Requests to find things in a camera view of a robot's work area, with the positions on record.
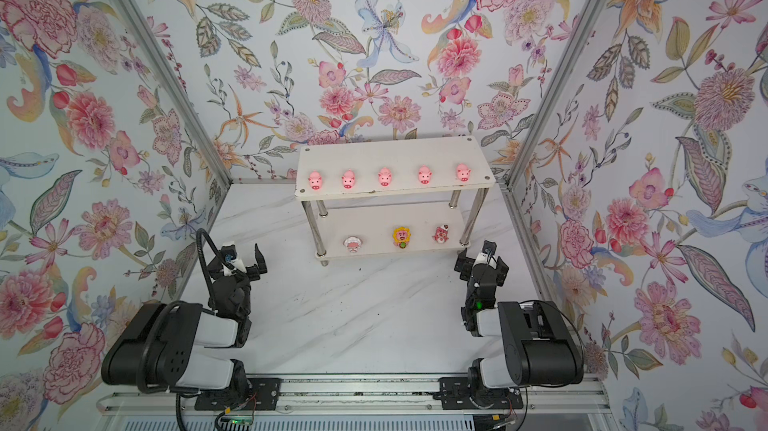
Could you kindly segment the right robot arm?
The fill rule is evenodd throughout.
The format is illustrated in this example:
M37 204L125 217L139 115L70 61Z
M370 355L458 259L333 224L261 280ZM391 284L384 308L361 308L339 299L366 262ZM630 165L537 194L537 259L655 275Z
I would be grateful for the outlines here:
M502 345L500 355L473 361L468 370L472 390L560 388L582 382L583 353L554 303L496 298L509 267L494 255L492 244L474 258L461 251L454 270L466 283L461 308L465 330L474 337L498 338Z

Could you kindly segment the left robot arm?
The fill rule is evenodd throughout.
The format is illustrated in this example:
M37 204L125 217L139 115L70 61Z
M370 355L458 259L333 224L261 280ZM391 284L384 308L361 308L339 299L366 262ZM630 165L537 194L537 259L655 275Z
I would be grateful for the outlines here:
M245 345L251 328L251 283L267 272L266 260L258 248L252 265L244 263L233 244L220 252L206 266L213 292L210 307L184 301L142 306L104 358L104 383L134 386L145 394L228 394L233 401L250 396L242 362L203 351Z

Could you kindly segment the pink pig toy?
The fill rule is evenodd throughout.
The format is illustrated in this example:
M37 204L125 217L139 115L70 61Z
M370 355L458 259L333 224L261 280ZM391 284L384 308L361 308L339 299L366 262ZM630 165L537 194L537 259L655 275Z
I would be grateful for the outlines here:
M456 178L462 183L466 183L470 180L471 169L466 164L459 164L455 170Z
M347 170L342 175L342 186L345 190L350 190L356 185L356 174L352 170Z
M381 168L378 172L378 182L382 187L388 187L392 183L392 172L388 168Z
M418 170L418 181L422 185L429 185L432 181L432 171L427 166L421 166Z
M309 186L313 191L318 191L323 187L323 177L320 172L312 171L308 177Z

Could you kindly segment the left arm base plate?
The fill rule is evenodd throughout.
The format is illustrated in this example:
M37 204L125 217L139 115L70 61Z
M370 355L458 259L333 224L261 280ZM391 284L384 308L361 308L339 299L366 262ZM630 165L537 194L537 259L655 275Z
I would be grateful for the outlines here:
M233 381L222 390L202 391L194 404L196 411L274 411L280 395L280 378L248 378Z

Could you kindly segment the white pink doll toy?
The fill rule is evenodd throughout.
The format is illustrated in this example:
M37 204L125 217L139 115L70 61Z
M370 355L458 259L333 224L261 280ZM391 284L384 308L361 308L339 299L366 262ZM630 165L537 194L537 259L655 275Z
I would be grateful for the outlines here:
M343 242L344 247L349 253L357 253L362 247L362 240L356 236L349 236Z

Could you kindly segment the small red bear toy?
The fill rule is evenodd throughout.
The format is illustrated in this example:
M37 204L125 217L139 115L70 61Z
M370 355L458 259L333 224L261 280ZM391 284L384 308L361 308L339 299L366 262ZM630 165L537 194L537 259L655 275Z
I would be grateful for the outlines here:
M449 241L449 226L447 224L439 225L435 229L433 240L437 244L446 244Z

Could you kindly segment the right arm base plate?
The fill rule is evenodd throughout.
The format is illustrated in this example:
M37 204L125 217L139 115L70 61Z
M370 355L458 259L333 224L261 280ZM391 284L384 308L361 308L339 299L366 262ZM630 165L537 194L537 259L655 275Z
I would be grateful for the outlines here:
M438 391L432 397L444 410L522 410L523 400L519 393L508 389L486 388L468 377L442 377L438 379Z

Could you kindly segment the yellow red flower toy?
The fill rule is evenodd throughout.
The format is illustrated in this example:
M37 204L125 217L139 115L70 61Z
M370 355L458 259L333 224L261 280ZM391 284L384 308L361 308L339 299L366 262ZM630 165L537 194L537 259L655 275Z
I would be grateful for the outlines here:
M407 227L399 227L393 232L393 242L398 249L406 249L411 241L411 230Z

